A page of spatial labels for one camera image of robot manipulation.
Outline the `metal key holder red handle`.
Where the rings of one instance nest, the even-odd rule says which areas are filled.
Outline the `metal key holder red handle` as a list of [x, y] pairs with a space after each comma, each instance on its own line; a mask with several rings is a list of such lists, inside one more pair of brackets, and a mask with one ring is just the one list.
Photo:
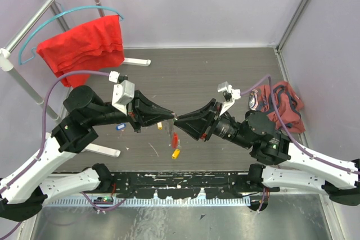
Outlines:
[[170, 146], [175, 150], [178, 148], [179, 139], [174, 127], [174, 119], [166, 121], [166, 130], [170, 138]]

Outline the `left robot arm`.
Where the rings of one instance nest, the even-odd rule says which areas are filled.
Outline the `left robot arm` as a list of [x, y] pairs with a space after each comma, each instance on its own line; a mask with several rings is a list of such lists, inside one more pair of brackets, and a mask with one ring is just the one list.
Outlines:
[[74, 88], [64, 106], [68, 111], [39, 151], [13, 174], [1, 179], [1, 217], [21, 222], [40, 212], [43, 205], [61, 197], [95, 191], [108, 192], [113, 176], [104, 164], [94, 164], [81, 173], [58, 181], [47, 180], [60, 165], [80, 154], [98, 134], [95, 126], [130, 123], [135, 132], [175, 114], [133, 90], [122, 110], [104, 102], [87, 85]]

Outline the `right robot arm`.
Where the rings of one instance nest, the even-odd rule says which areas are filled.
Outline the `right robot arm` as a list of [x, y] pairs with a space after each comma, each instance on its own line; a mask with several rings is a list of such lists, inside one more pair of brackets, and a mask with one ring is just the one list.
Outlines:
[[174, 124], [195, 140], [220, 137], [250, 150], [257, 163], [249, 167], [249, 189], [303, 189], [324, 194], [333, 202], [359, 205], [359, 160], [338, 160], [292, 141], [261, 111], [248, 111], [238, 122], [211, 100], [206, 106], [176, 118]]

